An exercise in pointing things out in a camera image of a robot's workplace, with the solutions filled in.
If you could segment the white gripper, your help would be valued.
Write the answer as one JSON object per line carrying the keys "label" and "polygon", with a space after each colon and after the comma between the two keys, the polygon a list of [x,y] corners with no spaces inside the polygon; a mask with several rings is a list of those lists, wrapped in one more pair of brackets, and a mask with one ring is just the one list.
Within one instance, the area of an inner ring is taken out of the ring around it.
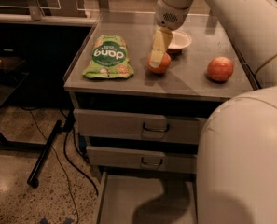
{"label": "white gripper", "polygon": [[189,8],[172,7],[164,0],[157,2],[155,20],[161,28],[156,31],[153,37],[149,61],[151,67],[159,67],[173,39],[172,31],[177,30],[184,24],[188,12]]}

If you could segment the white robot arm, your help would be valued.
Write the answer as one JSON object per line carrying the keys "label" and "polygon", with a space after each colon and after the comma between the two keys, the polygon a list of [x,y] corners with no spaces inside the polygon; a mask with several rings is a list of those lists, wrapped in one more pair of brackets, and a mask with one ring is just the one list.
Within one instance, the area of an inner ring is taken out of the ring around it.
{"label": "white robot arm", "polygon": [[[158,25],[175,30],[193,0],[159,0]],[[205,0],[259,89],[207,119],[197,155],[198,224],[277,224],[277,0]]]}

